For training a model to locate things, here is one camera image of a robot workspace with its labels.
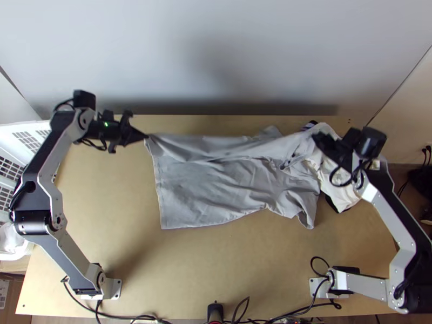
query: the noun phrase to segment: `cable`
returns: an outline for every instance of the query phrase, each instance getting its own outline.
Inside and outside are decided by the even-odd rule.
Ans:
[[[26,181],[25,184],[18,189],[18,191],[13,195],[12,199],[9,203],[9,219],[14,222],[12,219],[12,211],[14,210],[16,204],[19,202],[21,195],[25,192],[33,192],[36,189],[36,185],[33,181]]]
[[[363,175],[361,174],[361,171],[364,170],[366,168],[366,165],[370,164],[371,162],[372,162],[372,159],[368,159],[368,160],[360,163],[360,165],[358,167],[356,167],[353,172],[351,172],[351,175],[349,176],[349,179],[347,181],[345,181],[342,184],[335,184],[335,183],[333,183],[333,177],[335,176],[336,172],[342,167],[340,164],[338,164],[338,166],[331,171],[330,176],[329,176],[328,179],[329,179],[330,183],[333,186],[335,186],[335,187],[346,187],[353,180],[356,180],[357,176],[360,173],[360,175],[361,175],[361,183],[360,183],[359,187],[361,187],[363,185]]]
[[[326,264],[327,268],[329,268],[330,265],[328,264],[328,262],[327,262],[326,260],[324,260],[324,259],[323,259],[322,257],[320,257],[320,256],[314,256],[314,257],[311,258],[311,260],[310,260],[310,267],[312,268],[312,271],[315,272],[316,275],[318,275],[318,276],[320,276],[320,277],[323,277],[323,278],[326,278],[326,277],[327,277],[326,275],[321,274],[321,273],[319,273],[318,271],[316,271],[316,270],[314,269],[314,265],[313,265],[313,263],[314,263],[314,261],[315,261],[316,259],[323,261],[323,262]]]
[[[309,312],[313,307],[321,306],[321,304],[314,305],[314,304],[315,304],[315,299],[316,299],[316,295],[318,294],[318,290],[319,290],[319,289],[321,288],[321,286],[322,286],[325,282],[327,282],[327,281],[328,281],[328,279],[324,279],[324,280],[322,280],[322,281],[320,282],[320,284],[317,286],[317,288],[316,288],[316,290],[315,290],[315,293],[313,294],[314,296],[313,296],[313,298],[312,298],[312,302],[310,303],[309,306],[302,307],[302,308],[296,309],[296,310],[294,310],[294,311],[292,311],[292,312],[286,313],[286,314],[284,314],[284,315],[281,315],[281,316],[275,317],[275,318],[269,320],[268,323],[274,323],[274,322],[277,322],[277,321],[282,320],[282,319],[287,318],[287,317],[293,317],[293,316],[300,316],[300,315],[304,315],[304,314],[306,314],[307,312]],[[340,309],[340,308],[342,308],[342,306],[341,306],[340,304],[336,304],[332,299],[330,299],[330,303],[331,303],[331,304],[332,304],[336,309]]]
[[[432,147],[430,145],[426,145],[426,150],[428,150],[428,152],[429,152],[429,160],[428,160],[428,165],[429,165],[430,164],[430,156],[432,154]]]
[[[79,140],[79,143],[83,143],[84,145],[94,147],[95,149],[100,151],[106,151],[107,150],[106,141],[104,139],[100,139],[100,141],[102,142],[101,146],[96,145],[95,143],[93,143],[91,140],[87,138],[83,138]]]
[[[75,108],[74,108],[74,107],[69,103],[69,101],[72,101],[72,100],[73,100],[73,98],[70,98],[70,99],[68,99],[68,100],[65,100],[65,101],[59,103],[57,106],[54,107],[54,109],[53,109],[52,111],[55,112],[55,111],[57,111],[61,106],[64,106],[64,105],[69,106],[69,107],[71,107],[72,109],[75,109]]]
[[[429,163],[430,163],[430,156],[431,156],[431,147],[430,147],[430,145],[427,145],[426,147],[422,148],[422,152],[424,154],[424,160],[423,160],[423,165],[422,165],[421,169],[423,169],[425,167],[425,165],[426,165],[426,157],[427,157],[427,153],[426,152],[429,152],[429,161],[428,161],[427,165],[429,165]],[[399,190],[397,191],[397,196],[399,198],[400,198],[402,192],[405,190],[405,187],[408,185],[408,183],[409,183],[409,179],[407,179],[407,181],[405,181],[402,184],[402,186],[400,186]]]
[[[250,297],[248,296],[237,304],[237,306],[235,307],[234,313],[233,313],[233,318],[231,319],[231,324],[239,324],[240,323],[241,319],[246,314],[247,308],[249,307],[249,300],[250,300]],[[245,309],[243,309],[243,313],[241,313],[239,318],[236,320],[235,316],[237,315],[237,312],[238,312],[240,306],[243,305],[243,303],[246,303]]]
[[[96,316],[96,321],[98,322],[98,324],[101,324],[100,320],[99,320],[99,307],[100,307],[100,304],[102,304],[102,299],[100,299],[100,300],[97,301],[97,303],[96,303],[96,309],[94,310],[94,315]]]
[[[70,292],[68,286],[66,285],[66,283],[67,283],[68,281],[69,281],[68,276],[65,276],[63,279],[61,279],[60,282],[63,283],[63,286],[64,286],[64,288],[66,289],[66,291],[67,291],[69,297],[72,298],[72,300],[73,300],[75,303],[77,303],[78,305],[80,305],[82,308],[84,308],[84,309],[86,309],[87,311],[89,311],[89,312],[95,314],[95,316],[96,316],[96,320],[97,320],[97,321],[100,321],[100,320],[99,320],[99,316],[103,316],[103,317],[106,317],[106,318],[109,318],[109,319],[115,319],[115,320],[131,320],[131,321],[132,321],[131,324],[134,323],[136,320],[149,320],[149,321],[158,321],[158,322],[161,323],[161,324],[172,324],[172,323],[170,323],[170,322],[168,322],[168,321],[166,321],[166,320],[163,320],[163,319],[157,318],[157,317],[155,317],[155,316],[151,316],[151,315],[145,315],[145,314],[143,314],[143,315],[138,315],[138,316],[116,316],[116,315],[110,315],[110,314],[106,314],[106,313],[99,312],[99,307],[100,307],[100,304],[102,304],[102,300],[98,301],[99,305],[96,305],[96,309],[92,309],[92,308],[90,308],[90,307],[85,306],[84,304],[80,303],[80,302],[79,302],[79,301],[78,301],[78,300],[77,300],[77,299],[72,295],[72,293]]]

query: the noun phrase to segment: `plywood board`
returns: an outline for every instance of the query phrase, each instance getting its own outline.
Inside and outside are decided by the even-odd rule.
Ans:
[[[312,118],[328,122],[339,134],[351,126],[347,118],[310,116],[136,116],[132,124],[149,133],[239,136],[269,125],[289,134]],[[69,233],[90,261],[123,279],[120,299],[104,301],[105,312],[202,319],[214,300],[225,304],[229,316],[241,299],[251,296],[246,316],[275,317],[310,303],[308,278],[314,274],[309,260],[314,255],[331,265],[388,276],[395,246],[366,202],[336,214],[320,199],[313,230],[296,219],[260,211],[220,226],[162,231],[154,186],[151,157],[141,143],[118,148],[116,155],[74,146],[62,163],[58,187]],[[35,248],[17,312],[92,317],[66,294],[59,282],[63,276]],[[361,295],[341,303],[340,311],[321,307],[310,315],[390,311]]]

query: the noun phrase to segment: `black cable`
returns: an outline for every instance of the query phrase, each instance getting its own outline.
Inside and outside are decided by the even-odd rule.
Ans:
[[[95,143],[93,143],[91,140],[89,140],[87,138],[83,138],[83,139],[79,140],[79,142],[83,143],[84,145],[94,147],[95,149],[100,150],[100,151],[106,151],[107,150],[106,141],[104,139],[101,139],[100,141],[102,142],[101,146],[96,145]]]
[[[103,317],[106,317],[106,318],[109,318],[109,319],[115,319],[115,320],[131,320],[131,321],[132,321],[131,324],[134,323],[134,321],[136,321],[136,320],[150,320],[150,321],[158,321],[158,322],[160,322],[160,323],[162,323],[162,324],[172,324],[172,323],[170,323],[170,322],[168,322],[168,321],[166,321],[166,320],[163,320],[163,319],[157,318],[157,317],[155,317],[155,316],[151,316],[151,315],[145,315],[145,314],[143,314],[143,315],[138,315],[138,316],[115,316],[115,315],[110,315],[110,314],[106,314],[106,313],[99,312],[99,308],[97,307],[97,305],[96,305],[96,309],[92,309],[92,308],[90,308],[90,307],[87,307],[87,306],[85,306],[84,304],[80,303],[80,302],[79,302],[79,301],[78,301],[78,300],[77,300],[77,299],[72,295],[72,293],[70,292],[68,286],[66,285],[66,283],[68,282],[68,280],[69,280],[69,279],[68,279],[68,276],[65,276],[63,279],[61,279],[60,282],[63,283],[63,286],[64,286],[64,288],[66,289],[66,291],[67,291],[69,297],[72,298],[72,300],[73,300],[75,303],[77,303],[78,305],[80,305],[82,308],[84,308],[84,309],[86,309],[87,311],[89,311],[89,312],[95,314],[95,315],[97,316],[97,318],[98,318],[98,316],[103,316]]]
[[[233,313],[233,318],[231,319],[231,324],[239,324],[240,323],[241,319],[246,314],[247,308],[249,307],[249,300],[250,300],[250,297],[248,296],[237,304],[237,306],[235,307],[234,313]],[[245,309],[243,309],[243,313],[241,313],[239,318],[236,320],[235,317],[237,315],[237,312],[238,312],[240,306],[243,305],[243,303],[246,303]]]
[[[309,306],[302,307],[302,308],[296,309],[296,310],[294,310],[294,311],[292,311],[292,312],[286,313],[286,314],[284,314],[284,315],[281,315],[281,316],[275,317],[275,318],[269,320],[269,323],[274,323],[274,322],[277,322],[277,321],[282,320],[282,319],[287,318],[287,317],[293,317],[293,316],[300,316],[300,315],[304,315],[304,314],[306,314],[307,312],[309,312],[310,309],[311,309],[312,307],[314,307],[315,299],[316,299],[316,295],[318,294],[318,290],[319,290],[319,289],[321,288],[321,286],[322,286],[324,283],[326,283],[327,281],[328,281],[328,279],[324,279],[324,280],[322,280],[322,281],[320,282],[320,284],[317,286],[317,288],[316,288],[316,290],[315,290],[315,293],[313,294],[314,296],[313,296],[313,298],[312,298],[312,302],[310,303]]]
[[[70,106],[70,107],[72,107],[72,109],[75,109],[75,108],[74,108],[74,107],[69,103],[69,101],[72,101],[72,100],[73,100],[73,98],[70,98],[70,99],[68,99],[68,100],[65,100],[65,101],[59,103],[57,106],[54,107],[54,109],[53,109],[52,111],[55,112],[55,111],[57,111],[61,106],[64,106],[64,105]]]
[[[428,160],[428,165],[430,164],[430,156],[432,154],[432,147],[430,145],[426,145],[426,150],[428,150],[429,152],[429,160]]]
[[[415,275],[416,269],[421,264],[422,258],[423,258],[422,254],[420,254],[419,257],[417,258],[417,261],[415,262],[413,269],[410,271],[409,275],[405,279],[403,279],[400,284],[396,286],[395,291],[393,293],[394,299],[399,299],[402,293],[405,291],[405,289],[407,289],[407,287],[411,283],[413,276]]]
[[[353,180],[356,180],[356,177],[357,177],[357,176],[359,175],[359,173],[360,173],[362,183],[360,184],[359,187],[361,187],[362,184],[363,184],[363,175],[361,174],[361,171],[364,170],[364,169],[366,168],[366,165],[368,165],[368,164],[369,164],[369,167],[370,167],[370,164],[371,164],[371,163],[372,163],[372,159],[368,159],[368,160],[366,160],[366,161],[360,163],[360,165],[359,165],[358,167],[356,167],[356,168],[354,169],[353,172],[351,172],[351,175],[349,176],[349,179],[348,179],[347,181],[345,181],[345,182],[342,183],[342,184],[335,184],[335,183],[333,183],[333,177],[335,176],[336,172],[339,171],[339,169],[342,167],[340,164],[338,164],[338,166],[337,166],[335,169],[333,169],[333,170],[331,171],[328,180],[329,180],[330,183],[331,183],[333,186],[335,186],[335,187],[346,187],[346,186],[348,186],[348,185],[349,185]]]
[[[315,272],[316,275],[318,275],[318,276],[320,276],[320,277],[323,277],[323,278],[326,278],[326,277],[327,277],[326,275],[321,274],[321,273],[319,273],[318,271],[315,270],[315,268],[314,268],[314,264],[313,264],[313,263],[314,263],[314,261],[315,261],[316,259],[323,261],[323,262],[326,264],[327,268],[329,268],[330,265],[328,264],[328,262],[327,262],[326,260],[324,260],[324,259],[323,259],[322,257],[320,257],[320,256],[314,256],[314,257],[311,258],[311,260],[310,260],[310,267],[312,268],[312,271]]]
[[[428,161],[428,164],[427,164],[427,165],[429,165],[429,163],[430,163],[430,156],[431,156],[431,152],[428,150],[427,147],[426,147],[426,148],[422,148],[422,152],[423,152],[423,154],[424,154],[424,160],[423,160],[423,165],[422,165],[421,168],[424,168],[424,166],[426,165],[426,158],[427,158],[427,153],[426,153],[426,152],[429,152],[429,161]],[[402,192],[405,190],[405,188],[406,188],[406,186],[408,185],[408,183],[409,183],[409,179],[407,179],[407,181],[405,181],[405,182],[402,184],[402,186],[400,186],[399,190],[397,191],[397,196],[398,196],[398,197],[401,196]]]
[[[10,200],[9,206],[8,206],[9,211],[10,211],[9,219],[12,222],[13,222],[13,220],[12,220],[12,213],[11,212],[12,212],[12,210],[14,210],[16,204],[19,202],[21,195],[25,192],[32,192],[35,190],[35,188],[36,188],[36,185],[33,181],[26,181],[26,183],[23,184],[21,186],[21,188],[19,188],[18,191],[13,195],[12,199]]]
[[[99,307],[100,307],[100,304],[102,304],[102,299],[100,299],[100,300],[97,301],[97,303],[96,303],[96,309],[94,310],[94,315],[96,316],[96,321],[98,322],[98,324],[101,324],[100,320],[99,320]]]

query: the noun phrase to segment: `floor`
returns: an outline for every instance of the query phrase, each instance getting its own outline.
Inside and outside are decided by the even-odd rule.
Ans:
[[[395,182],[395,188],[399,189],[400,186],[406,181],[407,172],[411,166],[390,166],[390,174]],[[414,188],[407,186],[401,195],[401,200],[411,213],[419,218],[423,209],[427,206],[427,200],[420,196]],[[422,224],[425,232],[430,236],[432,226]],[[432,323],[432,314],[422,315],[398,315],[387,314],[379,315],[380,324],[415,324],[415,323]],[[323,321],[314,319],[313,323],[327,323],[327,324],[369,324],[378,323],[374,315],[369,316],[344,316],[335,318],[323,318]],[[101,319],[103,324],[120,324],[126,323],[121,320]],[[173,320],[173,324],[202,324],[204,320]],[[45,316],[33,316],[32,324],[95,324],[95,319],[81,319],[81,318],[56,318]]]

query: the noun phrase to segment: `power cord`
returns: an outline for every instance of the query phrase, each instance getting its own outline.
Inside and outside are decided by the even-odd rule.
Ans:
[[[163,320],[160,318],[157,318],[155,316],[152,315],[138,315],[138,316],[116,316],[116,315],[110,315],[110,314],[106,314],[106,313],[102,313],[99,311],[100,305],[102,304],[102,300],[98,300],[97,304],[96,304],[96,308],[92,309],[90,307],[87,307],[86,305],[80,303],[70,292],[68,286],[66,285],[66,283],[69,281],[68,276],[65,276],[63,279],[61,279],[61,283],[63,283],[64,288],[66,289],[68,295],[70,296],[70,298],[72,298],[72,300],[74,300],[74,302],[76,302],[78,305],[80,305],[82,308],[87,309],[87,311],[93,313],[96,317],[96,321],[98,324],[100,324],[100,319],[99,316],[103,316],[109,319],[115,319],[115,320],[129,320],[131,321],[131,324],[133,324],[135,321],[137,320],[149,320],[149,321],[157,321],[158,323],[161,324],[172,324],[170,322],[168,322],[167,320]]]
[[[349,184],[351,184],[351,182],[353,180],[356,180],[357,176],[360,174],[360,176],[361,176],[360,187],[361,187],[363,185],[363,175],[361,174],[361,171],[365,170],[367,167],[370,167],[371,163],[372,163],[372,159],[368,159],[366,161],[363,161],[362,163],[360,163],[360,165],[357,168],[354,169],[353,172],[351,172],[349,179],[347,181],[345,181],[342,184],[335,184],[335,183],[333,183],[333,178],[334,178],[336,172],[339,171],[340,168],[342,168],[342,166],[340,164],[338,164],[337,167],[331,171],[330,176],[329,176],[329,181],[335,187],[346,187]]]
[[[424,154],[424,160],[423,160],[423,165],[422,165],[421,168],[424,168],[425,165],[426,165],[426,158],[427,158],[427,153],[426,153],[426,152],[429,152],[429,160],[428,160],[428,164],[427,164],[427,165],[430,164],[430,156],[431,156],[431,152],[432,152],[432,148],[431,148],[431,146],[430,146],[430,145],[427,145],[426,147],[422,148],[422,152],[423,152],[423,154]],[[402,186],[400,186],[399,190],[397,191],[397,196],[398,196],[398,197],[401,196],[402,192],[405,190],[405,187],[408,185],[408,183],[409,183],[409,179],[408,179],[407,181],[405,181],[405,182],[402,184]]]

